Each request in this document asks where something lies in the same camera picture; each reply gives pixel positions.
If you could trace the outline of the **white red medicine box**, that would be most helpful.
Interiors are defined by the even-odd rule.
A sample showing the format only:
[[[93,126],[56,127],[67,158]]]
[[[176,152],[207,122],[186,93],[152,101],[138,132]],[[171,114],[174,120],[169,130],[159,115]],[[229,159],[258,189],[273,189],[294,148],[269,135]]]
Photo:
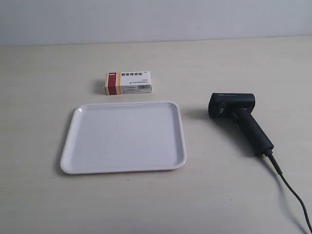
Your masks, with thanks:
[[[110,72],[104,83],[105,95],[142,94],[152,92],[150,71]]]

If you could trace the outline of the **black handheld barcode scanner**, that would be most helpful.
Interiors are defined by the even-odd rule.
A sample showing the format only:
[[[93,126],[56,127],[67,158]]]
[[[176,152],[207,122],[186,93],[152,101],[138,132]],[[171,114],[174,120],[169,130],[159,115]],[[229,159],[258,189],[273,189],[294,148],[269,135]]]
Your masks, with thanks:
[[[210,118],[228,118],[238,126],[257,155],[271,155],[273,143],[252,116],[255,96],[251,93],[212,93]]]

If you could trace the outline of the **white rectangular plastic tray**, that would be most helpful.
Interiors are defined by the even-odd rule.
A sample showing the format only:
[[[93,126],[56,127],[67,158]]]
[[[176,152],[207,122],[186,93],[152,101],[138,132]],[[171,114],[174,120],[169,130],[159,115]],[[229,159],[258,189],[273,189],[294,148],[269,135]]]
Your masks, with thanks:
[[[186,158],[176,103],[97,103],[73,112],[60,168],[70,175],[169,171]]]

